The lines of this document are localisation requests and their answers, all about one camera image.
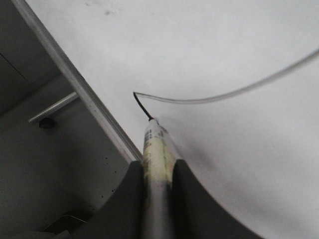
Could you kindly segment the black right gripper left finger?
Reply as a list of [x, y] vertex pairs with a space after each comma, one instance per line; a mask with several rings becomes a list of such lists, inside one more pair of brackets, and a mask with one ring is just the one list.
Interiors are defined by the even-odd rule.
[[64, 215], [43, 231], [63, 239], [140, 239], [144, 203], [143, 168], [140, 162], [130, 163], [112, 196], [102, 208], [83, 221]]

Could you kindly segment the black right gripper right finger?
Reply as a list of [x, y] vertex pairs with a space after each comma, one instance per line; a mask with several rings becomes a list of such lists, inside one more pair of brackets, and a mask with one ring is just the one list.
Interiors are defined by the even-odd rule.
[[216, 202], [182, 159], [174, 165], [171, 198], [177, 239], [260, 238]]

